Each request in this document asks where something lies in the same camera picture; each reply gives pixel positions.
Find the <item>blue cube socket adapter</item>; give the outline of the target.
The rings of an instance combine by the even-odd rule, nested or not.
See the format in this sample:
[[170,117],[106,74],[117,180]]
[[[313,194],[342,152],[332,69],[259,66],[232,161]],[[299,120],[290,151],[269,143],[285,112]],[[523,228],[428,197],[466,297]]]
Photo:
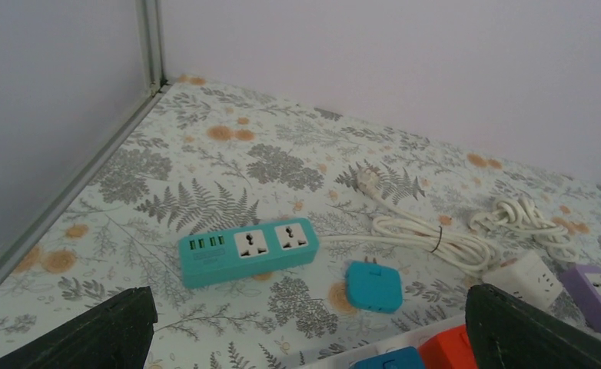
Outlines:
[[350,366],[353,369],[425,369],[418,350],[405,347],[358,361]]

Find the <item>white tiger cube socket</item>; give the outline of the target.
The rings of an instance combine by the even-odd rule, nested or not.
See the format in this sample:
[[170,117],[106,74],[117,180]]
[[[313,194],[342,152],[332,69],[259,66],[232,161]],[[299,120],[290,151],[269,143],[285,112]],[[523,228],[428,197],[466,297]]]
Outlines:
[[563,292],[563,285],[535,251],[511,257],[482,276],[507,294],[546,311]]

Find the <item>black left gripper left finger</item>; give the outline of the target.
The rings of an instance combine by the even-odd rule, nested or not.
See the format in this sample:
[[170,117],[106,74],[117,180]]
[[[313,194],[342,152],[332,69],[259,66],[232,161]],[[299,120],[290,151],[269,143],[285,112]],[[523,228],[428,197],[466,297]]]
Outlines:
[[129,288],[0,357],[0,368],[143,368],[157,322],[151,289]]

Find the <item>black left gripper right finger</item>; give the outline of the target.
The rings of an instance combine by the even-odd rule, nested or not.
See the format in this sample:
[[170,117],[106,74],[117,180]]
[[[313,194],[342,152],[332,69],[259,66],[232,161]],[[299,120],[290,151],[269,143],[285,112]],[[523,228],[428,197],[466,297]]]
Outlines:
[[468,290],[465,321],[479,368],[601,368],[601,338],[491,284]]

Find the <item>orange cube socket adapter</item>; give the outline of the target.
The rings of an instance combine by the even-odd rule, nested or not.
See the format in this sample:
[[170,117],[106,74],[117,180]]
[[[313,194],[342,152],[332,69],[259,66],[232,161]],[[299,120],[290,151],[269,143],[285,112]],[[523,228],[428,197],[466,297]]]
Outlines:
[[465,324],[436,334],[417,350],[425,368],[478,368]]

